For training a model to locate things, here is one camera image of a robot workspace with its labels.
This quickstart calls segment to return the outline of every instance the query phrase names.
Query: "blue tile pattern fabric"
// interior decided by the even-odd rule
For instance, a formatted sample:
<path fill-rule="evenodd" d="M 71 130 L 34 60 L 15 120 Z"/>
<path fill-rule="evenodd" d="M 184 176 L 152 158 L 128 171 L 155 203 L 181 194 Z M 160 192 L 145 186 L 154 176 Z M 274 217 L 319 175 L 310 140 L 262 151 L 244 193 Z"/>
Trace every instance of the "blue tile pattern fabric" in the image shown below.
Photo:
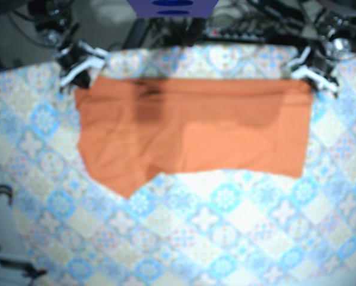
<path fill-rule="evenodd" d="M 275 78 L 291 48 L 213 45 L 112 54 L 103 75 Z M 45 63 L 0 73 L 0 168 L 41 285 L 253 286 L 356 268 L 356 58 L 318 93 L 304 175 L 160 174 L 129 200 L 93 181 L 79 114 Z"/>

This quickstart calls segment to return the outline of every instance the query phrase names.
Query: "patterned tablecloth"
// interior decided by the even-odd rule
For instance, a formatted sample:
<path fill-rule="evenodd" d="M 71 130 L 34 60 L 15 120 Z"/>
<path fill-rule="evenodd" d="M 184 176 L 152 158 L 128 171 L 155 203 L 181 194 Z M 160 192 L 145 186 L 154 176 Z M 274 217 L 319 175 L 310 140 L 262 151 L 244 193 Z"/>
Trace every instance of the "patterned tablecloth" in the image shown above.
<path fill-rule="evenodd" d="M 112 54 L 123 77 L 279 77 L 295 50 L 197 46 Z M 160 174 L 124 200 L 89 178 L 73 94 L 43 63 L 0 74 L 0 168 L 41 285 L 272 285 L 356 268 L 356 59 L 312 109 L 303 178 Z"/>

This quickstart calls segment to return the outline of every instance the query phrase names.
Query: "orange fabric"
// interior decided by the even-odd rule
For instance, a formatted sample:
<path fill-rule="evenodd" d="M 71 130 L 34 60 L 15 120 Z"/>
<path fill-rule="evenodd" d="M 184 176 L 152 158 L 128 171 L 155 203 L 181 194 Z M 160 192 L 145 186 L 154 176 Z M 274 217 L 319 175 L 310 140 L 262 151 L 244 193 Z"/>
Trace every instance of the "orange fabric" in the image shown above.
<path fill-rule="evenodd" d="M 159 172 L 300 177 L 312 94 L 297 80 L 113 80 L 76 91 L 89 174 L 124 197 Z"/>

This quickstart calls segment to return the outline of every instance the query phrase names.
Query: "table surface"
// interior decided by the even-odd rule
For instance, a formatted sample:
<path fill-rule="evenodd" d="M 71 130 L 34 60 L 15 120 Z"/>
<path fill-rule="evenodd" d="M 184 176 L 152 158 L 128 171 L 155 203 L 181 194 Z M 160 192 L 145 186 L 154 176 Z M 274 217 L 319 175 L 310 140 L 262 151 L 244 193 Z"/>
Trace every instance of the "table surface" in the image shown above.
<path fill-rule="evenodd" d="M 112 54 L 103 75 L 278 78 L 292 48 Z M 356 58 L 318 94 L 300 180 L 248 170 L 160 174 L 129 200 L 89 178 L 56 63 L 0 73 L 0 169 L 42 285 L 273 285 L 356 269 Z"/>

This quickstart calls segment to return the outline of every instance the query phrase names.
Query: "orange cloth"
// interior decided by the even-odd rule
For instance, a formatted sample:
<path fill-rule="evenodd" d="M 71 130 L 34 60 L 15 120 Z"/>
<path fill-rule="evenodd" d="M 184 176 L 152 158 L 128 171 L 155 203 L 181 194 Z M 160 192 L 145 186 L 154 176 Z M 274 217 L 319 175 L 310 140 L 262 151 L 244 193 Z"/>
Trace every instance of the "orange cloth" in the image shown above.
<path fill-rule="evenodd" d="M 297 80 L 113 80 L 76 91 L 89 174 L 124 197 L 159 172 L 300 177 L 312 93 Z"/>

